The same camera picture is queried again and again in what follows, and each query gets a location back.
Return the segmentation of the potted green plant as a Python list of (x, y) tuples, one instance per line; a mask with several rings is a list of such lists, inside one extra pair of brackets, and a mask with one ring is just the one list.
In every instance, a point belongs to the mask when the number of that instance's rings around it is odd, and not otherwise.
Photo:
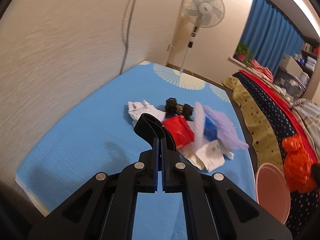
[(246, 44), (239, 43), (233, 57), (249, 67), (253, 60), (253, 51), (251, 51)]

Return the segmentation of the blue plastic bag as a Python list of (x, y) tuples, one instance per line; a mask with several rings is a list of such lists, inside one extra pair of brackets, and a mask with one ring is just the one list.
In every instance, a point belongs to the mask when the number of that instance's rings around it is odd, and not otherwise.
[(217, 139), (217, 128), (213, 121), (206, 116), (204, 123), (204, 136), (208, 141), (213, 141)]

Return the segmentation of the grey striped cloth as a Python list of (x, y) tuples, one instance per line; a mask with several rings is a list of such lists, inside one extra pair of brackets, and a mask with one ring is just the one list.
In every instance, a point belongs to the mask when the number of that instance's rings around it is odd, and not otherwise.
[(291, 104), (290, 109), (319, 160), (319, 106), (311, 100), (300, 98)]

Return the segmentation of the dark bookshelf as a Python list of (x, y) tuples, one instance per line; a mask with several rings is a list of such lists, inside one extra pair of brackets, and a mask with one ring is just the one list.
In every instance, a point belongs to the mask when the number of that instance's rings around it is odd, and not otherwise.
[(299, 60), (299, 64), (302, 66), (303, 71), (311, 78), (319, 56), (319, 40), (303, 36), (300, 54), (301, 59)]

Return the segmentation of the pink clothes pile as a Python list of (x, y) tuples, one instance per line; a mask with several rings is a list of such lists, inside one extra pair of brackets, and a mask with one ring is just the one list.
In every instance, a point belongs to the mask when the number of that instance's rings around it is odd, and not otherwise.
[(268, 68), (261, 66), (255, 59), (251, 61), (251, 66), (256, 72), (259, 72), (264, 77), (264, 79), (269, 82), (273, 82), (273, 74)]

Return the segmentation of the pink round bin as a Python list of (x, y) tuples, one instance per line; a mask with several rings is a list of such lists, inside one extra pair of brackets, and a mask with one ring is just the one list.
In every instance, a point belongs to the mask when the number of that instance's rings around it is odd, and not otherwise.
[(257, 202), (273, 217), (285, 224), (290, 213), (290, 191), (283, 173), (271, 163), (262, 164), (255, 175)]

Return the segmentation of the orange plastic bag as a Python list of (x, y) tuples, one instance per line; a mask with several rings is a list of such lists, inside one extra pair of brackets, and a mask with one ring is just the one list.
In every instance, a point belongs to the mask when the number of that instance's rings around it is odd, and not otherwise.
[(315, 162), (310, 158), (303, 141), (298, 134), (282, 140), (286, 153), (284, 174), (290, 192), (309, 193), (317, 187), (311, 176), (311, 165)]

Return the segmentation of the star patterned quilt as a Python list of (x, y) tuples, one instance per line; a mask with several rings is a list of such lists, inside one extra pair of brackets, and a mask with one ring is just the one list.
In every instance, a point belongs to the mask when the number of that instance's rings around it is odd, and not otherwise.
[[(252, 74), (240, 70), (225, 79), (223, 84), (232, 90), (233, 100), (239, 106), (250, 132), (252, 146), (257, 155), (257, 165), (275, 165), (284, 174), (286, 153), (282, 140), (298, 134), (310, 158), (318, 168), (315, 152), (289, 105)], [(297, 239), (319, 239), (314, 230), (319, 229), (319, 181), (311, 174), (317, 187), (309, 193), (290, 192), (291, 208), (286, 226)]]

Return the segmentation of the white bubble wrap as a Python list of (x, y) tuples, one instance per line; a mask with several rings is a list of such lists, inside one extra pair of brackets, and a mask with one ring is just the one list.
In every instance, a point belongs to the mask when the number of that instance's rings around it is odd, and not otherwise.
[(194, 142), (193, 149), (196, 151), (203, 145), (205, 128), (205, 113), (203, 106), (199, 102), (194, 104)]

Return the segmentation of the red plastic bag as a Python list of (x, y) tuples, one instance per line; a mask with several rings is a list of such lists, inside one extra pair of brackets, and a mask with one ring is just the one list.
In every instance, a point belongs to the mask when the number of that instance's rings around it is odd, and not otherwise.
[(162, 124), (172, 135), (178, 150), (194, 142), (194, 133), (184, 117), (173, 116), (164, 120)]

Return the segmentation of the black patterned scrunchie cloth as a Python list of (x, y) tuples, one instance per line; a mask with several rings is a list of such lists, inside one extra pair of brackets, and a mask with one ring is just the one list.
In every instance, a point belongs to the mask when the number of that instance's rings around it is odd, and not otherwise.
[(191, 107), (189, 104), (179, 104), (176, 98), (169, 98), (166, 100), (165, 116), (167, 118), (178, 115), (184, 117), (187, 121), (191, 121), (192, 114), (193, 107)]

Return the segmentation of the white paper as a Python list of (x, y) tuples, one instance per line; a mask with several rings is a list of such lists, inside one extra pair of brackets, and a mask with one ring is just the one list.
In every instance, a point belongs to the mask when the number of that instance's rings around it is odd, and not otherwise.
[(165, 119), (165, 112), (158, 110), (154, 105), (149, 104), (147, 101), (143, 100), (141, 102), (128, 102), (128, 114), (133, 119), (133, 126), (143, 113), (148, 113), (157, 118), (159, 121)]

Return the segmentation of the white cardboard box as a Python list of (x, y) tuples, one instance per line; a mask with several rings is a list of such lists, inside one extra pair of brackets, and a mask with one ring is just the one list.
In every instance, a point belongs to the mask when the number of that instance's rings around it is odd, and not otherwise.
[(291, 55), (288, 54), (283, 55), (280, 61), (279, 68), (283, 71), (286, 71), (294, 77), (300, 77), (300, 75), (303, 72), (302, 68), (299, 66), (297, 61)]

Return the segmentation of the clear storage box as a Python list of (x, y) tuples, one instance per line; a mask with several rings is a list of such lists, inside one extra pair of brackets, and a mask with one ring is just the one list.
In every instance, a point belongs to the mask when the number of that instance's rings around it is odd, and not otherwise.
[(292, 101), (299, 99), (306, 90), (306, 87), (301, 83), (299, 78), (280, 68), (274, 76), (273, 84), (285, 89), (286, 95)]

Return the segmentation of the blue curtain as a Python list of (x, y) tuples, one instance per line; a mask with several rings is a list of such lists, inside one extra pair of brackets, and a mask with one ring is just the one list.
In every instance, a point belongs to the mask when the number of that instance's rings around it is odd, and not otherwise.
[(240, 43), (248, 47), (261, 66), (276, 74), (284, 54), (300, 53), (303, 37), (270, 0), (253, 0)]

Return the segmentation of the white bag green print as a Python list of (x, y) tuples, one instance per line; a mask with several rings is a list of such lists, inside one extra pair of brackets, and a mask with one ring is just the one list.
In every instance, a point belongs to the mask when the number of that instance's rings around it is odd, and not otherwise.
[(231, 160), (234, 159), (234, 154), (227, 150), (218, 140), (207, 141), (205, 139), (203, 142), (204, 144), (197, 150), (194, 149), (193, 144), (186, 145), (179, 150), (185, 159), (199, 170), (212, 172), (224, 165), (225, 157)]

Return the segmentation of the white standing fan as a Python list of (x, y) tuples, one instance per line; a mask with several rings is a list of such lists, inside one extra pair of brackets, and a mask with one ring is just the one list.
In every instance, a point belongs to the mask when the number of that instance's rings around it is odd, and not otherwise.
[(211, 28), (218, 25), (225, 16), (223, 0), (183, 0), (182, 13), (193, 25), (187, 48), (181, 63), (180, 73), (184, 71), (184, 62), (193, 48), (200, 28)]

